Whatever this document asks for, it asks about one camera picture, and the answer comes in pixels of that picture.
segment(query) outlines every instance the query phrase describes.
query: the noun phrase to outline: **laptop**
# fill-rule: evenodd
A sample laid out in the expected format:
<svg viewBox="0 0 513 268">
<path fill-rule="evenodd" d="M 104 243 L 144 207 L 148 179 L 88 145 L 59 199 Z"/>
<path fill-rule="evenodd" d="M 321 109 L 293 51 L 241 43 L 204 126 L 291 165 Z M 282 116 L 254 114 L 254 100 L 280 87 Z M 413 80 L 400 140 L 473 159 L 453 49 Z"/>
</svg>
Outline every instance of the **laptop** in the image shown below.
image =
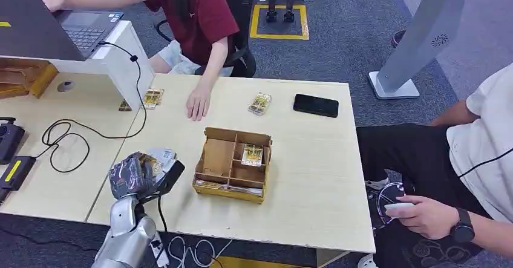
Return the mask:
<svg viewBox="0 0 513 268">
<path fill-rule="evenodd" d="M 0 56 L 85 61 L 123 16 L 116 11 L 54 13 L 42 0 L 0 0 Z"/>
</svg>

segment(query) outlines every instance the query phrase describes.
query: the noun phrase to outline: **black pants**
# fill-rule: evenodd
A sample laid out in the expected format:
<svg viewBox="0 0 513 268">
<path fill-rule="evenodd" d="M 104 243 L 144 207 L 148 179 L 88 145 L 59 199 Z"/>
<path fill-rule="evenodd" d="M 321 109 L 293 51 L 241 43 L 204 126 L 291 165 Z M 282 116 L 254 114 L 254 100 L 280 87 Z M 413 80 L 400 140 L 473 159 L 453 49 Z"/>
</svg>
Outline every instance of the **black pants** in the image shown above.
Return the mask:
<svg viewBox="0 0 513 268">
<path fill-rule="evenodd" d="M 446 128 L 404 124 L 361 127 L 356 132 L 366 180 L 383 180 L 387 177 L 384 169 L 394 170 L 413 183 L 415 195 L 490 218 L 453 170 Z M 376 231 L 375 242 L 374 261 L 379 268 L 462 263 L 481 251 L 472 243 L 456 243 L 450 236 L 428 240 L 397 220 Z"/>
</svg>

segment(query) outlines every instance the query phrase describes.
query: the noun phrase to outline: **black smartwatch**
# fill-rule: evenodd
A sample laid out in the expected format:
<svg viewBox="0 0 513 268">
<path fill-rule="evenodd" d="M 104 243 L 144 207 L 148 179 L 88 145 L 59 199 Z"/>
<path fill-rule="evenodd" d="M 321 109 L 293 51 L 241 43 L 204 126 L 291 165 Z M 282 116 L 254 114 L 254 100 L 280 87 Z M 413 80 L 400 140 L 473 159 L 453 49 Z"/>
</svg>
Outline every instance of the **black smartwatch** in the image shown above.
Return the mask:
<svg viewBox="0 0 513 268">
<path fill-rule="evenodd" d="M 451 229 L 451 236 L 458 243 L 468 243 L 475 237 L 474 227 L 472 227 L 470 222 L 470 215 L 464 209 L 456 209 L 460 215 L 460 221 Z"/>
</svg>

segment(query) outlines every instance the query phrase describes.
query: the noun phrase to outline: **wooden desk surface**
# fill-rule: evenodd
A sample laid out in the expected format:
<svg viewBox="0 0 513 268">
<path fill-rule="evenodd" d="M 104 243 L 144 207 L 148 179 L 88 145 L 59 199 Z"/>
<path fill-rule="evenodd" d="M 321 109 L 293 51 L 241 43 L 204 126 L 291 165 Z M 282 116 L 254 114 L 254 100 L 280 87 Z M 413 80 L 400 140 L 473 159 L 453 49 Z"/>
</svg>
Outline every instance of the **wooden desk surface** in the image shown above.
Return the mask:
<svg viewBox="0 0 513 268">
<path fill-rule="evenodd" d="M 198 76 L 159 74 L 154 88 L 163 101 L 148 111 L 146 128 L 125 141 L 116 162 L 135 151 L 172 148 L 186 169 L 162 198 L 170 232 L 234 238 L 323 249 L 375 252 L 359 157 L 349 87 L 345 83 L 219 78 L 209 113 L 201 122 L 185 116 L 185 101 Z M 267 114 L 247 107 L 258 92 L 273 97 Z M 337 119 L 292 110 L 296 93 L 339 101 Z M 142 121 L 139 112 L 135 126 Z M 272 136 L 272 159 L 262 205 L 192 188 L 194 168 L 205 142 L 205 127 L 260 132 Z M 109 224 L 114 203 L 109 184 L 101 190 L 89 223 Z M 157 201 L 146 213 L 163 230 Z"/>
<path fill-rule="evenodd" d="M 75 86 L 64 93 L 57 86 L 72 80 Z M 38 100 L 32 95 L 0 100 L 0 114 L 15 117 L 15 124 L 25 128 L 28 137 L 18 155 L 36 156 L 46 146 L 43 132 L 56 120 L 75 119 L 108 136 L 124 136 L 136 112 L 119 112 L 123 97 L 108 76 L 59 73 Z M 65 131 L 58 126 L 54 140 Z M 59 220 L 84 221 L 104 182 L 123 140 L 107 140 L 73 125 L 71 132 L 84 136 L 91 147 L 85 163 L 77 170 L 61 174 L 50 166 L 51 150 L 39 157 L 19 191 L 12 192 L 0 212 Z M 60 143 L 54 156 L 59 169 L 75 167 L 84 157 L 86 147 L 77 137 L 68 136 Z M 7 165 L 0 166 L 4 172 Z"/>
</svg>

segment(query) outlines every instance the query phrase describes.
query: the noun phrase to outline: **woman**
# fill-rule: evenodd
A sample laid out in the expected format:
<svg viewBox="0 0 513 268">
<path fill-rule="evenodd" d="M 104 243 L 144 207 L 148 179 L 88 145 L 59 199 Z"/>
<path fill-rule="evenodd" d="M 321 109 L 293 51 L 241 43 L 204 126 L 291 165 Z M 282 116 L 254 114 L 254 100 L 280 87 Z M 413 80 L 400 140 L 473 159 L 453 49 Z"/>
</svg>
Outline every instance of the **woman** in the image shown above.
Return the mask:
<svg viewBox="0 0 513 268">
<path fill-rule="evenodd" d="M 226 0 L 43 0 L 50 9 L 120 8 L 138 2 L 157 11 L 162 8 L 175 40 L 150 58 L 156 73 L 193 74 L 200 65 L 205 72 L 186 102 L 192 120 L 206 116 L 211 91 L 218 76 L 229 76 L 223 68 L 228 54 L 235 51 L 231 36 L 239 31 Z"/>
</svg>

